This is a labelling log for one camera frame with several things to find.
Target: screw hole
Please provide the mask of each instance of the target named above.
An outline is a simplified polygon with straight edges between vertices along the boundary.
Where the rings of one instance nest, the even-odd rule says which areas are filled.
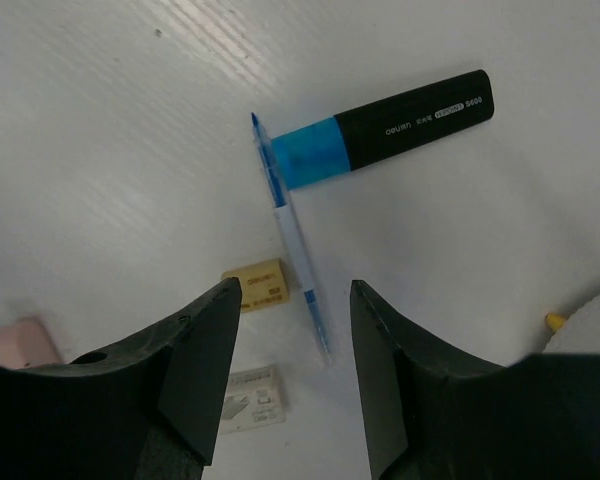
[[[71,363],[74,364],[74,365],[88,365],[90,363],[101,362],[105,358],[107,358],[107,354],[106,353],[102,353],[102,352],[89,352],[89,353],[85,353],[81,357],[76,358]]]

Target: eraser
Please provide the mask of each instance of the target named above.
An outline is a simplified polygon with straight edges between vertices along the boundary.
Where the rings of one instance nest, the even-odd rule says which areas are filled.
[[[567,319],[557,313],[550,313],[544,319],[553,333],[557,333],[567,323]]]
[[[35,317],[0,328],[0,366],[11,369],[62,363],[51,336]]]
[[[222,278],[237,277],[242,288],[242,313],[271,307],[289,301],[289,289],[279,258],[249,265],[222,274]]]
[[[277,369],[272,365],[229,375],[219,433],[285,421]]]

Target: pink eraser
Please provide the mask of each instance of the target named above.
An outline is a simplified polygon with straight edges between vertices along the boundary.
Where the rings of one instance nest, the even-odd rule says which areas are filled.
[[[35,317],[0,328],[0,366],[12,369],[62,363],[46,328]]]

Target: highlighter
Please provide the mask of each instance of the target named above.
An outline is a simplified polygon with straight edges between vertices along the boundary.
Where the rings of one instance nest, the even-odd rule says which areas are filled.
[[[271,140],[289,190],[359,170],[485,122],[495,111],[484,70],[339,113]]]

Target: white object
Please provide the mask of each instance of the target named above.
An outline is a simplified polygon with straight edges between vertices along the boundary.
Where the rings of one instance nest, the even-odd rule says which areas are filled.
[[[274,366],[229,376],[219,433],[265,427],[284,420],[284,406]]]
[[[545,353],[600,353],[600,295],[571,315]]]

